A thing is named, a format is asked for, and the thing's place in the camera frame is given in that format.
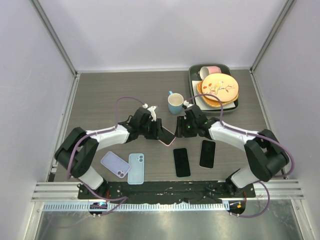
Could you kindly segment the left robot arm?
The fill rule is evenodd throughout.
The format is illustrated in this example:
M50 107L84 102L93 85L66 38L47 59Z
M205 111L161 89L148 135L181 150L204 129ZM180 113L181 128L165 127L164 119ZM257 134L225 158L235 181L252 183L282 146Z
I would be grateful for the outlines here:
M162 120L156 117L155 108L140 107L127 120L109 128L85 131L75 127L56 150L54 159L67 170L68 177L81 182L80 190L97 200L105 198L108 183L92 167L97 151L132 142L139 136L160 141L166 146L175 140L175 135L162 126Z

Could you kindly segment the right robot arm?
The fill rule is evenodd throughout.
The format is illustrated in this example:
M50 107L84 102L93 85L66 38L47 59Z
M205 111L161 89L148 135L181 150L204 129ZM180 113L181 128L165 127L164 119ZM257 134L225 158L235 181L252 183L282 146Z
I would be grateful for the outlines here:
M226 143L245 153L247 165L233 172L225 180L225 190L230 197L238 197L245 187L255 182L268 182L289 163L288 152L280 145L272 131L245 130L227 124L220 118L207 118L194 104L186 103L182 108L184 116L177 117L176 137L199 136Z

